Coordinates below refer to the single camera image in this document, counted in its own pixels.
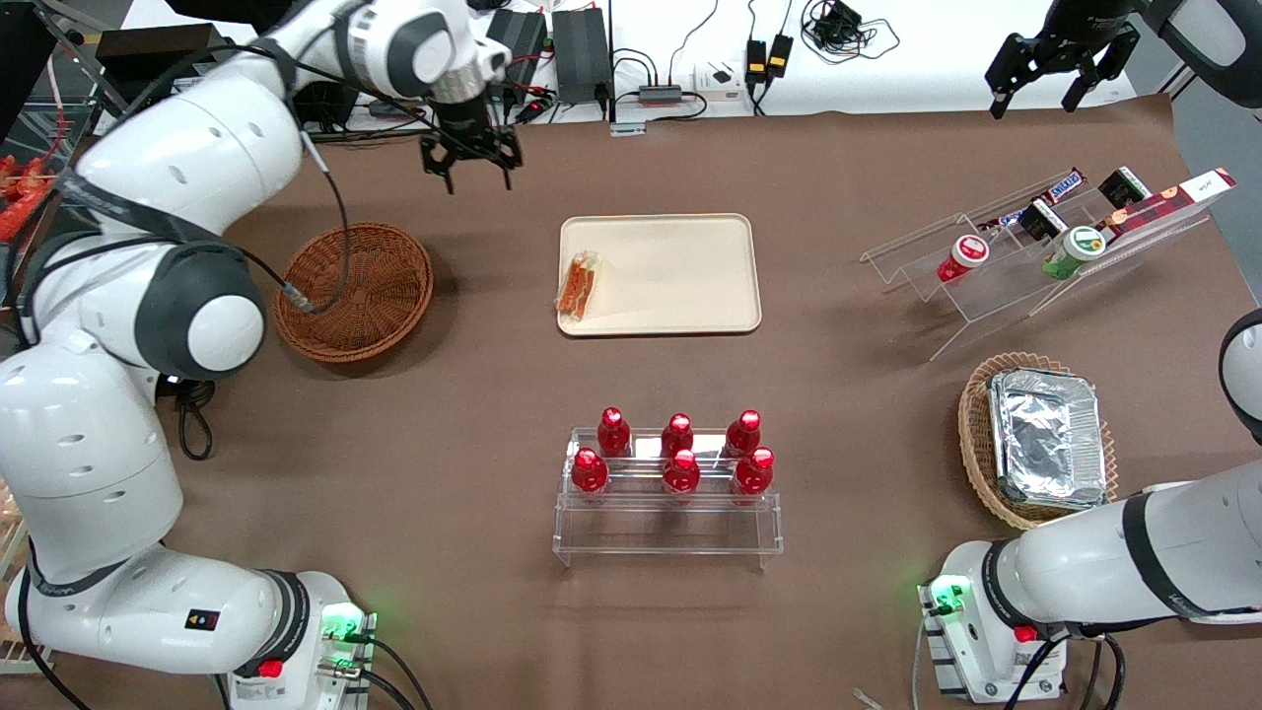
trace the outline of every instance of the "wicker basket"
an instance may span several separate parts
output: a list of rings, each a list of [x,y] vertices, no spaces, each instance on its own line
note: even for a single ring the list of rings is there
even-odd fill
[[[337,293],[342,230],[308,241],[285,270],[317,306]],[[351,224],[351,270],[328,310],[307,313],[276,291],[276,328],[290,347],[319,363],[353,363],[389,349],[420,322],[434,293],[429,253],[408,232],[377,222]]]
[[[1047,521],[1073,513],[1064,508],[1049,508],[1030,503],[1013,503],[1000,492],[994,468],[994,438],[991,434],[991,400],[987,386],[991,378],[1003,371],[1031,368],[1073,375],[1060,363],[1032,352],[1005,352],[978,366],[968,378],[959,399],[959,449],[964,455],[968,483],[973,484],[982,503],[1005,523],[1027,531]],[[1108,501],[1117,499],[1117,458],[1113,455],[1113,435],[1108,425],[1100,422],[1100,441],[1104,445],[1104,470],[1108,482]]]

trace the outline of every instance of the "table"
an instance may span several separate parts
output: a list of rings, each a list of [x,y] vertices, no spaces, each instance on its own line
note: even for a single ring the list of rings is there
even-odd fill
[[[215,458],[175,454],[186,509],[174,550],[336,575],[381,613],[382,639],[438,710],[858,709],[853,687],[905,710],[914,585],[955,545],[1015,535],[969,489],[955,435],[960,388],[994,352],[1049,354],[1097,383],[1123,496],[1258,457],[1217,381],[1220,338],[1252,300],[1212,224],[1074,306],[931,364],[919,299],[886,293],[858,262],[1070,164],[1102,175],[1126,163],[1162,187],[1185,179],[1165,97],[1000,124],[819,115],[616,140],[601,125],[529,126],[521,140],[512,192],[495,168],[462,164],[454,197],[422,174],[410,141],[324,150],[352,218],[399,224],[433,255],[430,311],[375,370],[327,371],[269,337],[206,409]],[[753,224],[757,330],[557,330],[565,218],[708,211]],[[305,165],[228,237],[280,265],[336,222]],[[608,405],[644,426],[676,410],[709,425],[760,409],[786,552],[765,573],[738,557],[575,560],[565,571],[549,549],[562,446]],[[1127,706],[1253,706],[1257,634],[1180,622],[1123,634]],[[217,707],[206,678],[54,658],[97,710]],[[1076,707],[1088,661],[1074,647],[1070,696],[1037,707]],[[926,709],[965,707],[935,695],[928,668],[920,690]],[[0,682],[0,707],[63,706],[43,681]]]
[[[596,0],[606,10],[611,0]],[[647,52],[666,79],[670,53],[679,47],[684,34],[699,23],[713,0],[612,0],[615,43]],[[838,67],[824,64],[803,45],[798,28],[803,8],[809,0],[789,0],[791,9],[786,33],[794,38],[789,72],[770,90],[762,107],[769,113],[800,115],[820,111],[849,113],[906,112],[906,111],[968,111],[983,110],[991,105],[989,88],[983,76],[994,53],[1010,33],[1032,35],[1042,26],[1050,3],[1012,3],[1011,0],[958,0],[953,3],[925,3],[924,0],[856,0],[851,3],[867,19],[886,18],[895,28],[902,44],[877,61],[857,59]],[[579,0],[512,0],[509,6],[516,11],[533,13],[551,4],[559,10],[581,9],[587,3]],[[757,14],[756,38],[767,42],[780,28],[785,16],[784,0],[753,0]],[[170,11],[162,0],[136,0],[131,5],[124,28],[155,26],[177,23],[194,23]],[[477,16],[475,26],[485,33],[491,14]],[[745,40],[750,34],[750,13],[745,0],[718,0],[718,11],[689,40],[676,61],[675,81],[685,91],[693,88],[693,66],[711,59],[736,59],[743,62]],[[239,43],[249,42],[254,33],[249,25],[216,23],[221,34]],[[557,74],[544,66],[536,74],[538,82],[555,88]],[[1069,88],[1071,74],[1042,78],[1021,90],[1012,108],[1047,108],[1060,106]],[[644,82],[644,71],[631,62],[618,67],[617,93],[636,90]],[[1124,76],[1100,84],[1087,96],[1083,106],[1111,103],[1135,97],[1135,88]],[[713,103],[707,117],[747,116],[747,101]],[[683,108],[641,110],[632,100],[620,106],[620,119],[687,113]],[[596,121],[601,110],[596,103],[582,105],[559,113],[558,122]],[[374,129],[384,124],[367,115],[356,116],[352,127]]]

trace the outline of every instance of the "white table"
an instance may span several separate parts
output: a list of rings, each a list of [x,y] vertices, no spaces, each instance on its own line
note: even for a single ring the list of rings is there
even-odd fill
[[[606,9],[611,0],[596,0]],[[820,111],[849,113],[972,111],[991,105],[989,87],[983,74],[1003,39],[1013,32],[1026,37],[1039,32],[1050,0],[854,0],[849,3],[864,20],[885,18],[899,34],[899,48],[880,59],[854,59],[840,66],[819,61],[799,37],[800,15],[809,0],[789,0],[791,8],[785,33],[794,38],[789,69],[772,84],[762,107],[767,113],[800,115]],[[512,0],[510,9],[536,11],[540,5],[555,9],[581,9],[586,0]],[[689,29],[714,6],[713,0],[612,0],[615,43],[654,57],[666,79],[670,54]],[[755,38],[771,44],[785,16],[784,0],[753,0],[757,13]],[[490,13],[475,19],[485,32]],[[180,18],[163,0],[135,0],[124,20],[124,28],[188,24],[203,20]],[[220,33],[236,42],[254,38],[249,25],[216,23]],[[693,66],[714,59],[736,61],[743,66],[745,42],[750,34],[750,13],[746,0],[718,0],[718,11],[704,28],[693,34],[688,47],[675,61],[674,79],[684,91],[693,88]],[[887,37],[878,35],[871,48],[876,53]],[[536,84],[555,87],[557,74],[544,64],[535,74]],[[636,90],[644,82],[644,69],[623,62],[617,72],[617,95]],[[1011,108],[1059,107],[1073,81],[1073,74],[1049,76],[1021,90]],[[1135,97],[1135,88],[1124,76],[1100,84],[1083,100],[1083,106],[1112,103]],[[687,113],[692,106],[642,108],[634,98],[618,106],[620,121]],[[705,116],[748,116],[748,100],[731,103],[713,102]],[[557,116],[563,121],[599,120],[594,103],[565,110]],[[353,127],[376,127],[377,121],[362,116]]]

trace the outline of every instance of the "sticker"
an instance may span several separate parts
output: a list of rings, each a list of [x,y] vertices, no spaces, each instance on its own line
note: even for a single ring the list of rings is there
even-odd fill
[[[285,697],[285,684],[262,678],[249,681],[237,678],[233,695],[237,700],[278,700]]]
[[[184,628],[199,632],[213,632],[220,623],[218,612],[206,612],[203,609],[189,609],[184,617]]]

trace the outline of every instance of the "clear acrylic stand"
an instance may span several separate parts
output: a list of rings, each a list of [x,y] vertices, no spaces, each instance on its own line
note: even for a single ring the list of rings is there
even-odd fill
[[[1023,209],[1068,175],[1068,172],[1061,173],[968,213],[946,217],[872,248],[859,259],[872,264],[885,282],[906,279],[924,301],[944,293],[963,318],[963,324],[934,352],[930,362],[952,347],[974,342],[1039,313],[1084,280],[1098,284],[1129,271],[1141,262],[1133,256],[1209,219],[1205,207],[1214,201],[1209,198],[1172,214],[1153,217],[1146,226],[1118,237],[1100,259],[1083,265],[1066,280],[1053,279],[1042,270],[1045,257],[1055,247],[1051,240],[1039,241],[1020,223],[978,231],[982,224]],[[1094,226],[1117,208],[1084,180],[1055,209],[1074,227]],[[979,233],[991,245],[991,256],[982,266],[943,282],[938,279],[938,265],[948,256],[955,238],[965,233]]]
[[[661,489],[660,430],[632,430],[632,457],[606,458],[610,486],[597,497],[574,488],[569,473],[583,446],[599,450],[594,428],[570,433],[557,492],[553,552],[568,567],[574,555],[756,555],[761,567],[784,552],[780,494],[736,496],[736,459],[719,457],[724,430],[694,429],[702,469],[687,499]]]

